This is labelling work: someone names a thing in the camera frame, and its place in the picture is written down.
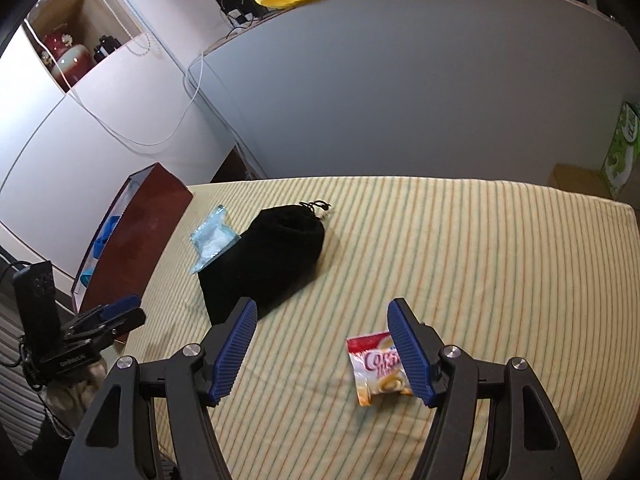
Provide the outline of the white gloved left hand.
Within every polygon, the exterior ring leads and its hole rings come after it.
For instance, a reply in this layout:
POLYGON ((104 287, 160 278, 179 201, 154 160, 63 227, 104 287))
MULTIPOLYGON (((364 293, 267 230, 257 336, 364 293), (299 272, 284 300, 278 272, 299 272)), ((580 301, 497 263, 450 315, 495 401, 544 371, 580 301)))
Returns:
POLYGON ((43 402, 56 421, 75 432, 86 411, 102 388, 107 374, 103 358, 44 388, 43 402))

